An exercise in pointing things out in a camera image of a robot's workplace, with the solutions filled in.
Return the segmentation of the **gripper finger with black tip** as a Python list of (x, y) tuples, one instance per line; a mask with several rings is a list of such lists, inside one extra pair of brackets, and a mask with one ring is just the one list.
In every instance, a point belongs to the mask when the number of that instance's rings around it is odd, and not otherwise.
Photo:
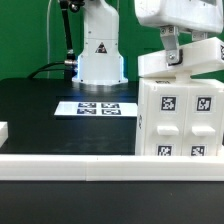
[(181, 62), (181, 49), (179, 48), (179, 29), (177, 26), (163, 26), (160, 28), (160, 38), (166, 52), (166, 61), (169, 65)]
[(208, 38), (208, 33), (203, 31), (193, 31), (192, 32), (192, 41), (201, 41)]

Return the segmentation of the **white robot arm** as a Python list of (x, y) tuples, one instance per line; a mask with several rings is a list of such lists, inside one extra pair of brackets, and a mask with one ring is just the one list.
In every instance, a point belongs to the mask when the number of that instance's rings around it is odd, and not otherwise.
[[(164, 49), (138, 58), (138, 75), (187, 83), (192, 76), (224, 69), (222, 0), (134, 0), (140, 25), (160, 30)], [(84, 6), (84, 49), (78, 56), (76, 82), (125, 83), (118, 51), (119, 15), (105, 0)]]

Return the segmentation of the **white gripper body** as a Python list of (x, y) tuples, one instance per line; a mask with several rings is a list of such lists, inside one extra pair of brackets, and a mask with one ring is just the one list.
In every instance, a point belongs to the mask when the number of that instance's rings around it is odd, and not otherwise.
[(136, 17), (142, 26), (177, 26), (182, 30), (221, 33), (222, 0), (134, 0)]

